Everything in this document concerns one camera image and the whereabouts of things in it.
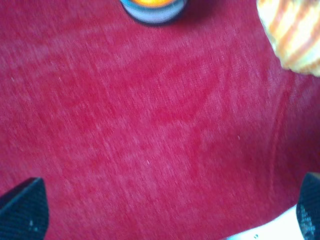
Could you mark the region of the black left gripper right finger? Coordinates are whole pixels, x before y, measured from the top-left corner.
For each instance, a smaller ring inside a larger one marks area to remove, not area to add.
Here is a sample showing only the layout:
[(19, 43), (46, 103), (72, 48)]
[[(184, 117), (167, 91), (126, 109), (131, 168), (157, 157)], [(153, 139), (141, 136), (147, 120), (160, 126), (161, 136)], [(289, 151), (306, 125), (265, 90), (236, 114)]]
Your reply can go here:
[(308, 172), (300, 188), (296, 216), (305, 240), (320, 240), (320, 174)]

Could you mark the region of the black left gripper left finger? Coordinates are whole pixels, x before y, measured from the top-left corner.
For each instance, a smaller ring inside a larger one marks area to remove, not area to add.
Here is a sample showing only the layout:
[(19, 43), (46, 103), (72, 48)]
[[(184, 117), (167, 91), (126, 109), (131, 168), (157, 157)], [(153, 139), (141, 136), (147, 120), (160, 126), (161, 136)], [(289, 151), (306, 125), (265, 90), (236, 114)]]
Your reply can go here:
[(2, 240), (43, 240), (49, 226), (45, 182), (30, 177), (0, 197)]

